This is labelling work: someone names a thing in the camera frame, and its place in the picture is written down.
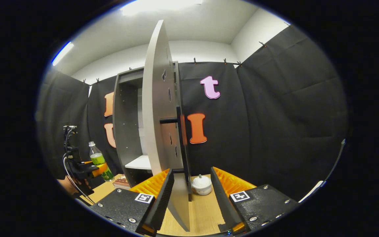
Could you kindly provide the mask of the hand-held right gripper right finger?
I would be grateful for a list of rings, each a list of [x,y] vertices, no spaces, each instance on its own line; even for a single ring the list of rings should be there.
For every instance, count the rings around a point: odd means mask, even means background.
[[[211,168],[211,181],[229,233],[262,230],[300,206],[269,184],[255,186],[220,168]]]

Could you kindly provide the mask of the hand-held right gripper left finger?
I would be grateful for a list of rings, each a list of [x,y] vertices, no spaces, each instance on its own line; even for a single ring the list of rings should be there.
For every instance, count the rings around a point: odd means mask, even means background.
[[[126,231],[155,236],[161,229],[173,185],[173,170],[166,169],[129,190],[117,188],[89,209]]]

